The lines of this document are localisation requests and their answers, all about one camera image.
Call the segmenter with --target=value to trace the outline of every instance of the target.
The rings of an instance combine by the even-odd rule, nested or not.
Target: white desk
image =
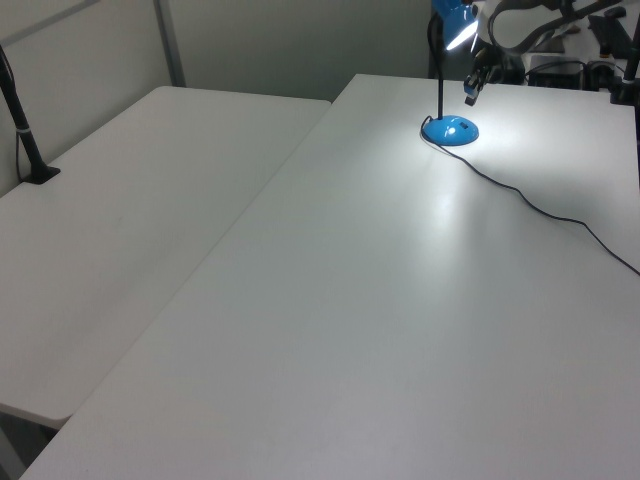
[[[632,109],[445,91],[457,151],[640,262]],[[637,480],[640,279],[425,145],[435,95],[357,76],[24,480]]]
[[[328,107],[160,88],[0,199],[0,410],[61,426]]]

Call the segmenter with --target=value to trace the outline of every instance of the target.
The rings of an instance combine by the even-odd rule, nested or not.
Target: gray wall
[[[46,9],[48,2],[29,4]],[[100,0],[5,52],[46,162],[155,87],[170,84],[152,0]],[[2,99],[0,196],[17,184],[14,136]],[[24,173],[24,151],[21,156]]]
[[[429,0],[164,0],[189,87],[333,101],[356,73],[426,77]]]

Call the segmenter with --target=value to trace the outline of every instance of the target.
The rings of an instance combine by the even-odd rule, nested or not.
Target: blue lamp base
[[[440,120],[433,119],[422,127],[425,140],[444,147],[466,145],[478,138],[478,127],[463,117],[445,115]]]

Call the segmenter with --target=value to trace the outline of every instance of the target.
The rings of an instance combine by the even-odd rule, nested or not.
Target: black cord
[[[18,175],[18,183],[24,180],[20,176],[20,134],[16,132],[16,174]]]
[[[433,145],[435,145],[436,147],[440,148],[443,152],[445,152],[447,155],[460,160],[462,163],[464,163],[467,167],[469,167],[471,170],[473,170],[476,174],[480,175],[482,178],[484,178],[485,180],[489,180],[491,183],[493,183],[494,185],[498,185],[499,187],[502,188],[506,188],[508,190],[512,190],[514,192],[516,192],[518,195],[520,195],[522,197],[522,199],[525,201],[525,203],[527,205],[529,205],[532,209],[534,209],[536,212],[541,213],[542,215],[544,215],[545,217],[549,217],[552,218],[554,220],[559,220],[561,222],[570,222],[570,223],[576,223],[578,225],[582,225],[584,228],[587,229],[587,231],[591,234],[591,236],[593,236],[593,238],[595,238],[598,243],[602,246],[602,248],[604,248],[609,255],[611,255],[613,258],[615,258],[616,260],[618,260],[620,263],[622,263],[625,267],[629,268],[633,273],[635,273],[636,275],[640,276],[640,271],[638,271],[636,268],[632,267],[630,264],[628,264],[627,262],[625,262],[622,258],[620,258],[618,255],[616,255],[615,253],[613,253],[611,251],[611,249],[609,249],[609,247],[607,247],[602,240],[600,240],[598,238],[598,236],[593,233],[593,230],[591,230],[591,228],[589,228],[589,226],[584,223],[583,221],[580,220],[575,220],[573,218],[566,218],[566,217],[558,217],[556,215],[552,215],[551,213],[547,213],[544,210],[542,210],[541,208],[536,207],[533,203],[531,203],[529,201],[529,199],[527,197],[524,196],[524,194],[516,187],[512,187],[511,185],[507,185],[504,183],[501,183],[497,180],[494,180],[493,178],[491,178],[490,176],[482,173],[480,170],[478,170],[476,167],[474,167],[471,163],[469,163],[467,160],[465,160],[464,158],[462,158],[459,155],[456,155],[455,153],[450,152],[449,150],[447,150],[446,148],[444,148],[442,145],[439,145],[437,143],[435,143],[434,141],[432,141],[431,139],[425,137],[422,134],[422,129],[424,128],[425,124],[430,121],[433,120],[431,118],[431,116],[427,117],[424,119],[424,122],[422,122],[422,125],[420,126],[420,138],[422,138],[424,141],[429,142]]]
[[[582,65],[583,69],[587,68],[587,64],[584,63],[584,62],[581,62],[580,60],[558,60],[557,62],[543,63],[542,65],[538,65],[536,67],[533,67],[528,72],[525,72],[524,77],[527,78],[530,73],[535,73],[535,72],[538,72],[540,70],[546,70],[547,68],[555,67],[555,66],[558,66],[558,65],[573,65],[573,64]]]
[[[620,70],[622,73],[624,73],[624,68],[622,68],[622,67],[621,67],[621,66],[619,66],[619,65],[616,65],[616,64],[615,64],[615,63],[613,63],[613,62],[605,62],[604,60],[593,60],[593,61],[591,61],[591,62],[587,63],[587,66],[588,66],[588,67],[593,67],[594,65],[595,65],[595,66],[598,66],[598,65],[606,65],[606,66],[608,66],[608,67],[615,67],[615,68],[617,68],[618,70]]]

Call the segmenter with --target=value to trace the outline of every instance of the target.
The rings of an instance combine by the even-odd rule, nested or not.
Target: lamp head
[[[473,7],[460,0],[433,0],[433,6],[444,23],[443,39],[447,50],[453,50],[478,30]]]

